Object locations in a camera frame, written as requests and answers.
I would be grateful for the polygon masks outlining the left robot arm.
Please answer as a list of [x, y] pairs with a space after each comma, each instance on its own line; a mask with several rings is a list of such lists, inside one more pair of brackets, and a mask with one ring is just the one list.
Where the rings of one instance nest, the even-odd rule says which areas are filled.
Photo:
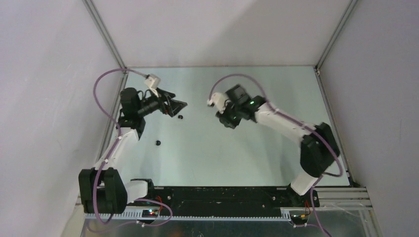
[[78, 176], [85, 213], [121, 214], [128, 204], [136, 200], [146, 206], [155, 202], [152, 180], [123, 176], [124, 165], [144, 132], [145, 116], [160, 111], [175, 117], [188, 105], [176, 100], [174, 93], [160, 88], [149, 97], [140, 98], [133, 87], [120, 92], [120, 104], [115, 141], [93, 168], [81, 170]]

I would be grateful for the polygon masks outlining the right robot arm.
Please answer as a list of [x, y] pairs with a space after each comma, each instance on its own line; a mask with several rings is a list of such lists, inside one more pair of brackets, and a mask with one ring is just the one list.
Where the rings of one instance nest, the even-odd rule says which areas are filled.
[[207, 105], [216, 107], [216, 117], [227, 128], [236, 128], [243, 119], [251, 120], [280, 132], [298, 145], [302, 171], [290, 183], [287, 193], [288, 202], [293, 206], [305, 203], [310, 188], [334, 162], [338, 162], [340, 151], [328, 124], [298, 121], [273, 107], [266, 98], [251, 97], [239, 84], [225, 93], [212, 93]]

